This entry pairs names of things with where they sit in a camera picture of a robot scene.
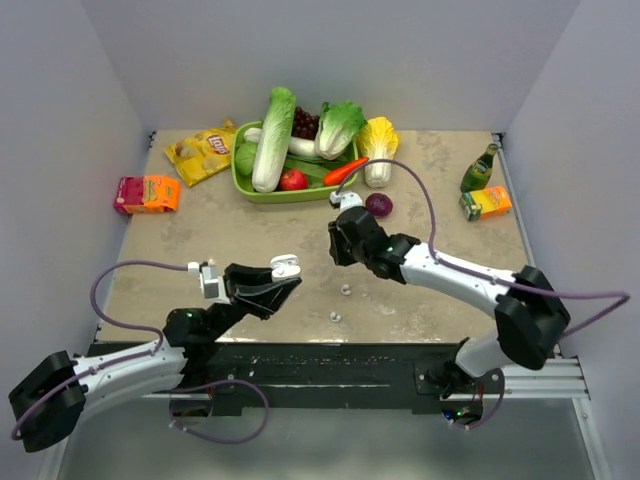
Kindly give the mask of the white gold-rimmed charging case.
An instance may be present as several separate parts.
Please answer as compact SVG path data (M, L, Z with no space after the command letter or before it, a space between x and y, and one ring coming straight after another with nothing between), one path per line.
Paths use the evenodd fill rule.
M271 276L274 281L297 278L301 275L300 260L297 255L285 254L270 261Z

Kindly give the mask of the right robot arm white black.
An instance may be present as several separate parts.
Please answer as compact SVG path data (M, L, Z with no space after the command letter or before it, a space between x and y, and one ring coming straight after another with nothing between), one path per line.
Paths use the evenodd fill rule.
M446 381L456 392L469 392L485 373L507 365L542 369L569 323L559 299L523 289L550 287L531 266L514 273L432 253L415 237L387 234L363 207L341 212L329 223L328 233L329 253L336 265L360 263L381 279L435 290L495 321L493 333L462 341L454 357L430 373L434 381Z

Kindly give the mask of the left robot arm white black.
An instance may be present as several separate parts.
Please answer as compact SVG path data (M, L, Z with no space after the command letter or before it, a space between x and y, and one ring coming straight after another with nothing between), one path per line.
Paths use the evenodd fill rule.
M172 310L155 339L112 354L47 356L10 393L15 416L10 436L26 452L49 448L68 437L82 417L156 392L190 393L203 388L219 338L251 315L272 317L301 284L299 259L272 258L266 267L211 262L177 266L199 280L210 306Z

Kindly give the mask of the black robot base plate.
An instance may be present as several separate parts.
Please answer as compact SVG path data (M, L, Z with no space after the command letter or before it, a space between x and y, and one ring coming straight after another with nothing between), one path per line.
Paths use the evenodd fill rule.
M445 366L454 344L327 344L219 342L203 384L212 393L216 416L245 408L409 410L469 421L482 414L479 402L466 413L452 394L487 393L500 387L490 374L450 378L439 383L430 373ZM87 357L112 354L141 344L117 342L90 349Z

